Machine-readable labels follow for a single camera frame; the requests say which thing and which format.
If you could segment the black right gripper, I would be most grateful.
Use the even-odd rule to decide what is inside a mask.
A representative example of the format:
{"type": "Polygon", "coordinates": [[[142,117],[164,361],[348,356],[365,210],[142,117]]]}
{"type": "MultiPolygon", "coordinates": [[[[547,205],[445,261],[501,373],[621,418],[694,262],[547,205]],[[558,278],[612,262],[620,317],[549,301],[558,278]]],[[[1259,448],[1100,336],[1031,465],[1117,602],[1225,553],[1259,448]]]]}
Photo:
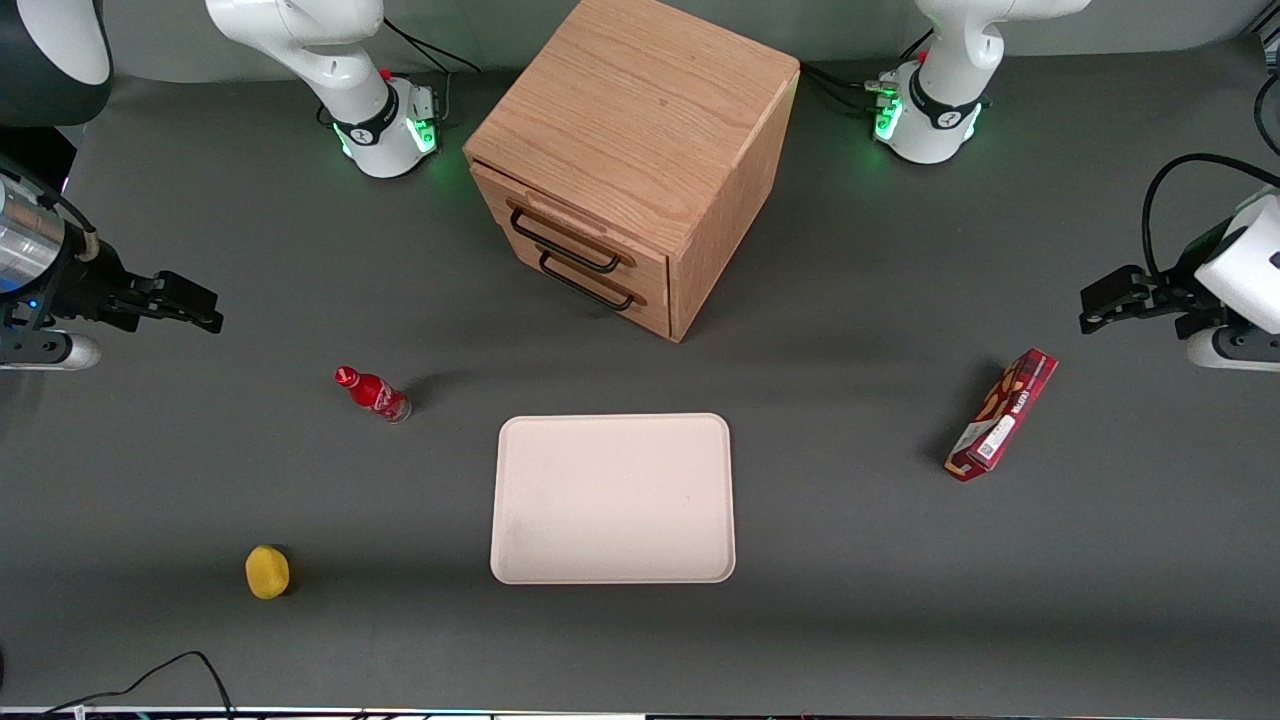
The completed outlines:
{"type": "Polygon", "coordinates": [[[152,279],[128,272],[110,245],[88,261],[76,252],[84,246],[81,232],[67,232],[52,265],[40,277],[40,328],[59,319],[86,319],[134,332],[140,319],[188,323],[210,334],[220,334],[224,316],[216,310],[218,295],[174,272],[157,272],[152,279]]]}

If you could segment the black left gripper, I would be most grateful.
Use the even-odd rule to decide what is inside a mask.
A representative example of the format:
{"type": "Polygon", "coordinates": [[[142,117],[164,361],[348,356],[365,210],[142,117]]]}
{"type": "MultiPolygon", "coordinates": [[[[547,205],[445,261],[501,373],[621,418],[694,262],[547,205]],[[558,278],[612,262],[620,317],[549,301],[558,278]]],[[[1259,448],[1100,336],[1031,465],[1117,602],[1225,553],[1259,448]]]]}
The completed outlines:
{"type": "MultiPolygon", "coordinates": [[[[1174,323],[1179,340],[1189,340],[1201,331],[1242,324],[1242,316],[1196,278],[1196,270],[1225,246],[1226,236],[1228,224],[1216,224],[1193,240],[1166,269],[1158,268],[1153,241],[1148,237],[1148,270],[1158,287],[1156,306],[1179,315],[1174,323]]],[[[1140,266],[1124,265],[1110,272],[1083,290],[1080,333],[1093,334],[1116,322],[1144,319],[1151,310],[1149,296],[1149,277],[1140,266]]]]}

